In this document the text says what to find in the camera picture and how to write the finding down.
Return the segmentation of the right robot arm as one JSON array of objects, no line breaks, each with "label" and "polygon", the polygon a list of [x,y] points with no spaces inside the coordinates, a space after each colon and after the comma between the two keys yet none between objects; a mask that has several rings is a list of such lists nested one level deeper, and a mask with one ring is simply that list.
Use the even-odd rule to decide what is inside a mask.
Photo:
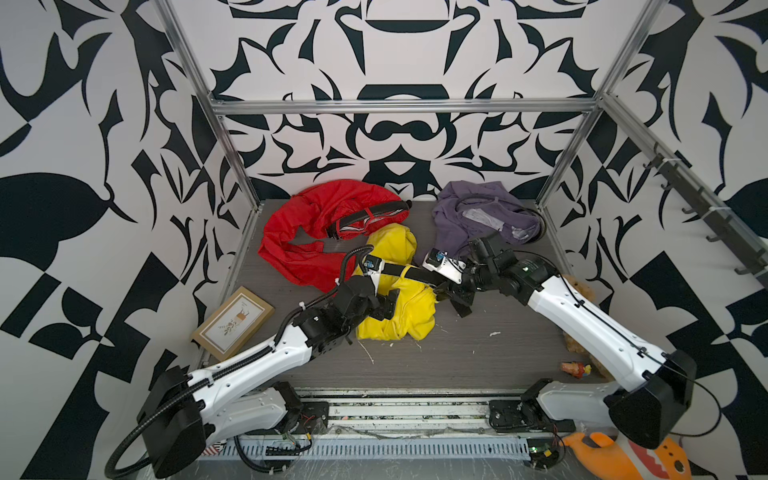
[{"label": "right robot arm", "polygon": [[618,323],[565,279],[547,257],[515,250],[494,233],[469,243],[463,259],[437,251],[433,265],[450,281],[458,303],[497,291],[557,325],[609,372],[603,393],[552,382],[536,401],[552,419],[611,424],[635,444],[661,445],[692,404],[697,365],[681,350],[666,352]]}]

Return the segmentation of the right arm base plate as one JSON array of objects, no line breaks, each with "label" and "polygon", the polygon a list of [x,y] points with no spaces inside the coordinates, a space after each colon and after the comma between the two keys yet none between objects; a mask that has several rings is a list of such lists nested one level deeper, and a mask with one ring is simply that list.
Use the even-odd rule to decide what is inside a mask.
[{"label": "right arm base plate", "polygon": [[492,400],[488,406],[488,422],[497,433],[553,431],[553,422],[534,400]]}]

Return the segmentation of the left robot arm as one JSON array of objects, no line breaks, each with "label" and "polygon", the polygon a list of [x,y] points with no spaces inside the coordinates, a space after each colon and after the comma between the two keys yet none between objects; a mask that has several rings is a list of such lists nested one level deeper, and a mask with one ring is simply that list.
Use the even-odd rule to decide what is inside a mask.
[{"label": "left robot arm", "polygon": [[391,319],[399,296],[397,289],[379,293],[369,276],[353,276],[292,310],[277,333],[257,346],[188,374],[167,370],[136,427],[107,460],[105,476],[118,479],[151,467],[156,477],[166,478],[220,440],[278,426],[289,411],[285,396],[274,387],[253,400],[247,394],[327,353],[365,319]]}]

